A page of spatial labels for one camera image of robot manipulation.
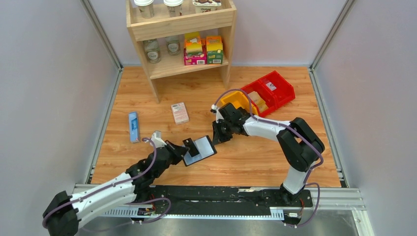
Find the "gray floor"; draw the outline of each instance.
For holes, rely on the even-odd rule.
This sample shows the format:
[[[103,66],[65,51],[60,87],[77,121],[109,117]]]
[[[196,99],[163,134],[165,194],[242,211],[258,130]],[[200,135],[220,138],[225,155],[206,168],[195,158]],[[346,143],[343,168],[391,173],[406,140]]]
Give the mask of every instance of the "gray floor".
[[[304,212],[304,220],[310,212]],[[129,221],[126,218],[99,217],[86,225],[99,230]],[[268,220],[202,220],[161,219],[144,225],[128,225],[104,233],[87,233],[80,236],[358,236],[351,211],[318,211],[309,225],[291,229],[282,222]]]

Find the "pink box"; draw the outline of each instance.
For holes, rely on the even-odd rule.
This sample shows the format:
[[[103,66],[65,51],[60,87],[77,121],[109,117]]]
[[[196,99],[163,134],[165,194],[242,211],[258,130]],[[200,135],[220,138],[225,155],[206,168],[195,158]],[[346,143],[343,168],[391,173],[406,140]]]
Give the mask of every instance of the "pink box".
[[[184,65],[205,65],[207,64],[207,49],[203,47],[203,54],[188,56],[184,48]]]

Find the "white box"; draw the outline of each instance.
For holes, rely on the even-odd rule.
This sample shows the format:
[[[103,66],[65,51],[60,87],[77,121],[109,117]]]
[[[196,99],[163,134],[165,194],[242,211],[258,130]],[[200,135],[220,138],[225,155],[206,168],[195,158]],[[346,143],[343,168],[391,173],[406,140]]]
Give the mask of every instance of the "white box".
[[[175,124],[182,124],[190,121],[187,109],[183,102],[171,105],[172,114],[174,114]]]

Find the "wooden shelf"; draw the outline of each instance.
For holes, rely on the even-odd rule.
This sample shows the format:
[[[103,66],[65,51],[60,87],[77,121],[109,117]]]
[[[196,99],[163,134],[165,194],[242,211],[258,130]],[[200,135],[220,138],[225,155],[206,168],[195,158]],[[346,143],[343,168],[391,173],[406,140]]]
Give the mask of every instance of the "wooden shelf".
[[[145,19],[141,16],[139,9],[133,7],[130,0],[126,0],[127,30],[157,103],[160,100],[156,79],[167,76],[218,67],[225,88],[229,86],[236,28],[236,7],[232,0],[221,0],[221,7],[216,11],[195,13],[192,1],[184,0],[182,16],[178,17],[170,17],[165,4],[154,4],[154,17]],[[165,45],[160,46],[161,61],[155,64],[148,62],[142,41],[210,29],[218,29],[219,35],[222,37],[223,64],[185,66],[183,52],[171,56]]]
[[[143,18],[137,7],[130,8],[128,27],[132,27],[136,41],[227,27],[232,25],[236,10],[227,3],[216,11],[196,14],[192,0],[184,0],[182,16],[178,17],[170,17],[165,4],[154,4],[155,16],[150,19]]]
[[[216,65],[184,65],[184,53],[172,56],[168,54],[168,49],[165,45],[159,45],[161,49],[161,61],[158,63],[148,63],[149,78],[151,80],[163,78],[172,75],[179,75],[183,73],[205,70],[220,66],[229,65],[226,56],[223,64]]]

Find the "red plastic container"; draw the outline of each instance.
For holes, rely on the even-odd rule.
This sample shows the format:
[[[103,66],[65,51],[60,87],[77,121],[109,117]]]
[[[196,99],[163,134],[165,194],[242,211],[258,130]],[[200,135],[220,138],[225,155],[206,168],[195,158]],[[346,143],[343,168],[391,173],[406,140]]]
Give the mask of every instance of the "red plastic container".
[[[268,106],[263,112],[259,111],[258,106],[254,102],[258,114],[260,117],[265,117],[272,112],[276,111],[278,108],[284,106],[285,104],[291,102],[296,97],[294,93],[294,87],[290,85],[278,72],[273,71],[260,79],[244,86],[241,88],[247,93],[256,91],[259,96],[265,101]]]

